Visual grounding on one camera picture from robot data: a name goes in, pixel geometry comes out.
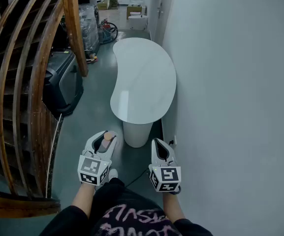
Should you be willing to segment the person's right forearm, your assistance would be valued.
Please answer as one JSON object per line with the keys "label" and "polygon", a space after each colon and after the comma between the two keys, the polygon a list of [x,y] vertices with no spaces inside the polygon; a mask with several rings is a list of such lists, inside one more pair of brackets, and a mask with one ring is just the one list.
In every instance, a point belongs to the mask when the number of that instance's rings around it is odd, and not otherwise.
{"label": "person's right forearm", "polygon": [[185,219],[177,195],[163,192],[163,211],[172,223]]}

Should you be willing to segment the black grey machine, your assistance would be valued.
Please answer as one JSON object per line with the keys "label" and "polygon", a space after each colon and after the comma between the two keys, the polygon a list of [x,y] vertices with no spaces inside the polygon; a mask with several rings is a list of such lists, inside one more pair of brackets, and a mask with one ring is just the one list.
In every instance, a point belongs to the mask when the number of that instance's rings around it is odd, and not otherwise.
{"label": "black grey machine", "polygon": [[52,52],[44,78],[42,101],[53,115],[73,113],[82,94],[83,80],[71,50]]}

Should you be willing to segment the light wooden stair beam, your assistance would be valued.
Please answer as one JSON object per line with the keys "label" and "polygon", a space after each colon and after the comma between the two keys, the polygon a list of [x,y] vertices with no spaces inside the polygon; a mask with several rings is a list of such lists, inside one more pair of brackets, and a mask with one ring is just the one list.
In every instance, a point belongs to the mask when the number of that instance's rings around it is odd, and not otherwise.
{"label": "light wooden stair beam", "polygon": [[78,0],[63,0],[63,10],[71,50],[76,56],[81,76],[87,77],[88,68],[80,27]]}

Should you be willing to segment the white kidney-shaped table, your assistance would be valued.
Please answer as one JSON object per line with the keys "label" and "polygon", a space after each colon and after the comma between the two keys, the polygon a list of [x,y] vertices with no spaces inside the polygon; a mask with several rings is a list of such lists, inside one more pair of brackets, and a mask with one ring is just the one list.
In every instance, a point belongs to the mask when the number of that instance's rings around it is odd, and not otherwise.
{"label": "white kidney-shaped table", "polygon": [[125,142],[139,148],[148,141],[153,123],[171,106],[176,70],[168,53],[145,38],[119,40],[113,53],[118,72],[110,107],[123,123]]}

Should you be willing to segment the white toilet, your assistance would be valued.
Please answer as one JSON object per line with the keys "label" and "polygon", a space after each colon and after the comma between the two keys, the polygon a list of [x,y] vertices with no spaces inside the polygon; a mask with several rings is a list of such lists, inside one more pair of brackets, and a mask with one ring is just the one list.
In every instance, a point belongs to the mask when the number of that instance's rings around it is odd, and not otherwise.
{"label": "white toilet", "polygon": [[148,26],[148,16],[141,12],[131,12],[128,17],[128,24],[131,30],[146,30]]}

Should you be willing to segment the black printed sweatshirt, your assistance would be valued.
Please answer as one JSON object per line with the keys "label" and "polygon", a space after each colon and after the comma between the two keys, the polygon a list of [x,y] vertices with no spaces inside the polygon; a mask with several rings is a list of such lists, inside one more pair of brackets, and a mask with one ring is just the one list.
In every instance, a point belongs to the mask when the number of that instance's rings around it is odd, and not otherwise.
{"label": "black printed sweatshirt", "polygon": [[68,206],[40,236],[213,236],[188,219],[171,222],[154,202],[133,192],[119,197],[105,212],[94,207],[90,215]]}

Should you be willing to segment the red fire extinguisher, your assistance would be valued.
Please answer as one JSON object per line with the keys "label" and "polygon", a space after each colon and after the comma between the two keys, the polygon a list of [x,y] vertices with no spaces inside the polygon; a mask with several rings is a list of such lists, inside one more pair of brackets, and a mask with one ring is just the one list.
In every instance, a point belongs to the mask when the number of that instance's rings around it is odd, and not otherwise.
{"label": "red fire extinguisher", "polygon": [[107,19],[102,20],[99,27],[100,27],[101,30],[109,31],[111,29],[111,26],[110,26],[109,22],[107,21]]}

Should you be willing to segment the plastic-wrapped pallet stack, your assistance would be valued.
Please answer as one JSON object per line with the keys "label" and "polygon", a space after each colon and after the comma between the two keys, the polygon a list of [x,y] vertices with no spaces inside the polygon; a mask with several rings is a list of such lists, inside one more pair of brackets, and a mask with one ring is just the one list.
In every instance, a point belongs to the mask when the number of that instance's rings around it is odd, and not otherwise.
{"label": "plastic-wrapped pallet stack", "polygon": [[79,5],[79,18],[85,56],[89,59],[100,47],[95,6],[88,3]]}

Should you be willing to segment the person's left forearm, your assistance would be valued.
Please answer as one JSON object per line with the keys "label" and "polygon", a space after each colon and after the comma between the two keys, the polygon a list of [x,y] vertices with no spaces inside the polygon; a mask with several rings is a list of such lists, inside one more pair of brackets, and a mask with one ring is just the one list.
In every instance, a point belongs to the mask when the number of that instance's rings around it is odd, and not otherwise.
{"label": "person's left forearm", "polygon": [[92,209],[94,193],[94,185],[82,183],[72,202],[72,206],[81,209],[88,218]]}

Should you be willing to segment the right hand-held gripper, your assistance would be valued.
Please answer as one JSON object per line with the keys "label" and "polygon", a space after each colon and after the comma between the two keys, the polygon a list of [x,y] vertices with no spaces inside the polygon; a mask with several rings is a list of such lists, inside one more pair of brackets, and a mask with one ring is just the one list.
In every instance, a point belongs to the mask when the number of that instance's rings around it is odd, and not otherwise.
{"label": "right hand-held gripper", "polygon": [[175,161],[173,148],[161,139],[151,143],[150,181],[157,192],[177,195],[181,192],[181,167]]}

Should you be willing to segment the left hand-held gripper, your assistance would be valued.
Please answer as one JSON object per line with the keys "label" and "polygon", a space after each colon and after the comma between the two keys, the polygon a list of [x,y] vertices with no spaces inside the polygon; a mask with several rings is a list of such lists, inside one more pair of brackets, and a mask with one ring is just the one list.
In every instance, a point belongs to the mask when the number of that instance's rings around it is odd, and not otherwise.
{"label": "left hand-held gripper", "polygon": [[98,152],[104,134],[107,131],[101,131],[90,137],[85,145],[84,150],[79,158],[78,176],[82,183],[91,185],[101,185],[109,173],[109,168],[112,164],[111,157],[117,145],[118,134],[113,132],[114,139],[109,149],[104,152]]}

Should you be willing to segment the small pink round object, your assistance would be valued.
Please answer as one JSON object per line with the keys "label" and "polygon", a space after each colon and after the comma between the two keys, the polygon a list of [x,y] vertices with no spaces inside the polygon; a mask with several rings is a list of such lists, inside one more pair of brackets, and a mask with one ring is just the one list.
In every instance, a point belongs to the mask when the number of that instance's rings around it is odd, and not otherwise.
{"label": "small pink round object", "polygon": [[113,139],[114,139],[114,134],[110,131],[106,131],[103,134],[102,141],[101,141],[101,144],[99,146],[98,152],[99,153],[107,152],[107,150],[109,149]]}

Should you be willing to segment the person's black trouser leg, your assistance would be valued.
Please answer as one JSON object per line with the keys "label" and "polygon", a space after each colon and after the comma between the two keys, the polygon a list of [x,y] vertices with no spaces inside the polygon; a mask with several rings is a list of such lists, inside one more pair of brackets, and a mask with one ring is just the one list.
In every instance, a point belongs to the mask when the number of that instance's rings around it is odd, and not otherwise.
{"label": "person's black trouser leg", "polygon": [[118,178],[114,177],[109,182],[99,188],[95,195],[98,196],[116,196],[125,190],[125,184]]}

